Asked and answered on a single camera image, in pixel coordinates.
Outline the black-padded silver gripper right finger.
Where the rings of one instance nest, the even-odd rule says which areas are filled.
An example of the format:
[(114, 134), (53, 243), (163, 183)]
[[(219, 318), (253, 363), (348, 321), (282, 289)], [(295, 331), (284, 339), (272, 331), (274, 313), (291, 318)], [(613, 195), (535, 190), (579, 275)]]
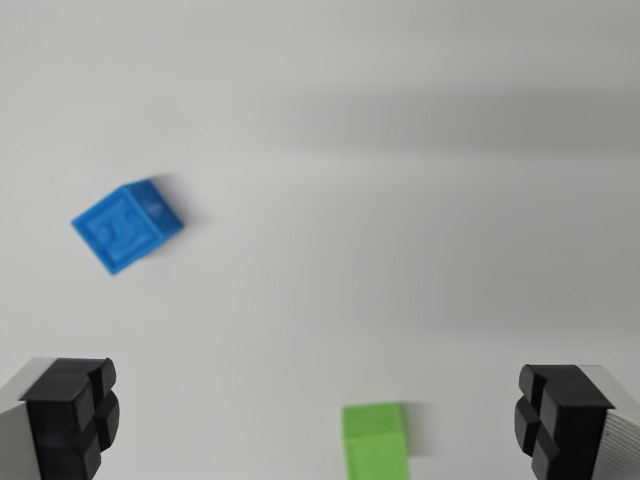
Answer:
[(637, 479), (639, 402), (602, 366), (526, 364), (514, 410), (541, 480)]

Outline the black-padded silver gripper left finger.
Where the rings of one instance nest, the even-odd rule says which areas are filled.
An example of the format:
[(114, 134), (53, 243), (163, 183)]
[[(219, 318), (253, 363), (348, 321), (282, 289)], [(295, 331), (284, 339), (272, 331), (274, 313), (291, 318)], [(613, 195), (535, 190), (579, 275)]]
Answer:
[(33, 358), (1, 386), (1, 477), (88, 480), (116, 438), (109, 358)]

